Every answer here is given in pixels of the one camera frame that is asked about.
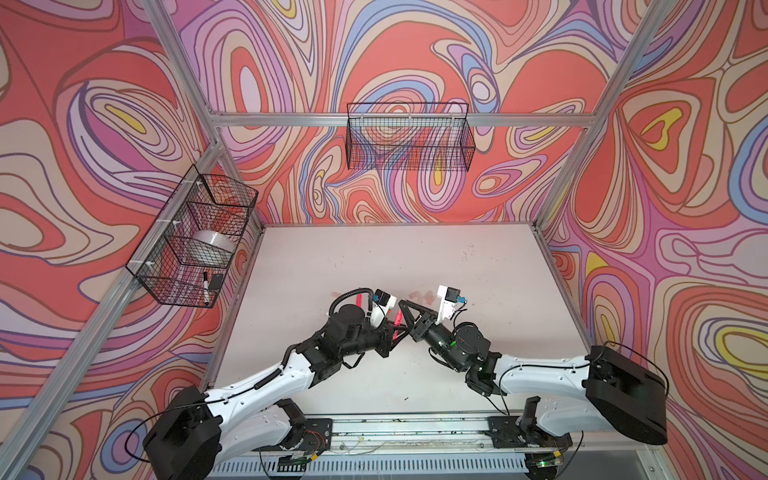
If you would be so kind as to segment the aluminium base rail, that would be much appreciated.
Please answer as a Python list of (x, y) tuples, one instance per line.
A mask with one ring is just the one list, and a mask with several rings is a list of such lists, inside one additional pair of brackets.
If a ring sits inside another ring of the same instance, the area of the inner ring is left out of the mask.
[(512, 431), (513, 417), (487, 411), (330, 415), (307, 414), (290, 420), (269, 408), (221, 438), (216, 461), (266, 452), (327, 456), (484, 453), (492, 450), (549, 452), (563, 440), (524, 440)]

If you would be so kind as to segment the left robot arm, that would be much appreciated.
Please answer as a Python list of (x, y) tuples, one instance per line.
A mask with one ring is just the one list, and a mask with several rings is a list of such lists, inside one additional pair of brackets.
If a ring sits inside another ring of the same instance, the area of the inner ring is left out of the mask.
[(158, 479), (204, 479), (218, 464), (263, 448), (319, 455), (328, 442), (293, 398), (349, 368), (348, 357), (388, 357), (402, 327), (387, 312), (379, 304), (334, 307), (323, 327), (289, 346), (276, 365), (226, 387), (183, 389), (154, 415), (142, 461)]

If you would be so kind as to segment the white tape roll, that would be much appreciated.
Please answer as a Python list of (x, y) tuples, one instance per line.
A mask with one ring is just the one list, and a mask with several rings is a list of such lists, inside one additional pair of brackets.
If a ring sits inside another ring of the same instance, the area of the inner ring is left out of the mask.
[(214, 230), (199, 230), (193, 234), (192, 238), (203, 244), (215, 247), (219, 250), (231, 254), (235, 251), (235, 244), (229, 236)]

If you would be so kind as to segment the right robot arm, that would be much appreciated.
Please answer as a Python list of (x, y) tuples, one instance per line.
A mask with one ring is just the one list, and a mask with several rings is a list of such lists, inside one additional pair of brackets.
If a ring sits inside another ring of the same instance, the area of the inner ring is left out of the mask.
[(411, 338), (431, 356), (461, 373), (467, 387), (490, 398), (523, 395), (517, 427), (562, 437), (576, 431), (616, 431), (647, 445), (668, 441), (665, 376), (607, 345), (564, 359), (530, 359), (492, 350), (476, 324), (448, 329), (439, 312), (412, 301), (399, 303)]

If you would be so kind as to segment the black marker in basket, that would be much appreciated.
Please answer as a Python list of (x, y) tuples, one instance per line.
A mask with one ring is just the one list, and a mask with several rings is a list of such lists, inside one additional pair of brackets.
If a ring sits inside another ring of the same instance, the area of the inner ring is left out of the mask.
[(209, 277), (208, 272), (202, 273), (202, 291), (203, 291), (203, 304), (208, 307), (211, 304), (210, 290), (209, 290)]

